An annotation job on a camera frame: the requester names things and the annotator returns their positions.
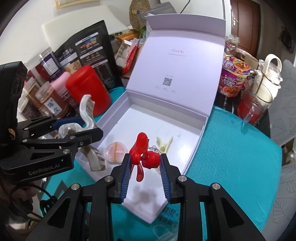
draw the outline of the qr code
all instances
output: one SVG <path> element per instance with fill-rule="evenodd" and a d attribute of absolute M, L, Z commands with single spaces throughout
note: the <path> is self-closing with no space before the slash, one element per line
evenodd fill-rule
<path fill-rule="evenodd" d="M 170 86 L 170 84 L 172 83 L 172 80 L 173 79 L 165 78 L 165 80 L 163 81 L 163 85 Z"/>

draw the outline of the instant noodle cup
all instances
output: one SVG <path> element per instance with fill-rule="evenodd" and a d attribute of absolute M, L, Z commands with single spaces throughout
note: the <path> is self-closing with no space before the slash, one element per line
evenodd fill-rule
<path fill-rule="evenodd" d="M 242 60 L 224 55 L 218 92 L 227 97 L 235 97 L 240 92 L 251 67 Z"/>

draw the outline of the brown door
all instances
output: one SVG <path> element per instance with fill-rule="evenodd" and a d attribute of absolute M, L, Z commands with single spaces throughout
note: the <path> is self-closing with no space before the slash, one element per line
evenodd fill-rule
<path fill-rule="evenodd" d="M 256 56 L 259 43 L 260 5 L 251 0 L 231 0 L 231 33 L 239 37 L 239 48 Z"/>

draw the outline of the red container lid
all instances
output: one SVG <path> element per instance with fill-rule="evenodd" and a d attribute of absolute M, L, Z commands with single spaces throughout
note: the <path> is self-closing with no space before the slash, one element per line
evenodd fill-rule
<path fill-rule="evenodd" d="M 65 86 L 78 103 L 84 95 L 91 95 L 91 100 L 95 102 L 94 116 L 102 114 L 111 104 L 109 92 L 90 65 L 83 66 L 71 75 Z"/>

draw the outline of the white paper tray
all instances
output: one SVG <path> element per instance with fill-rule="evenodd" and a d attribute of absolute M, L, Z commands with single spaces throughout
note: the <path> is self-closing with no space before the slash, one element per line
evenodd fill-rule
<path fill-rule="evenodd" d="M 121 142 L 130 150 L 140 132 L 147 134 L 149 146 L 157 146 L 156 137 L 160 137 L 164 143 L 173 137 L 167 156 L 170 164 L 185 174 L 196 152 L 206 119 L 179 106 L 126 91 L 99 120 L 104 137 L 93 146 L 105 154 L 113 142 Z M 95 181 L 110 175 L 114 167 L 107 163 L 105 171 L 92 172 L 81 152 L 77 153 L 76 158 Z M 137 182 L 135 168 L 123 205 L 141 219 L 152 223 L 166 203 L 160 174 L 155 169 L 144 168 L 144 180 Z"/>

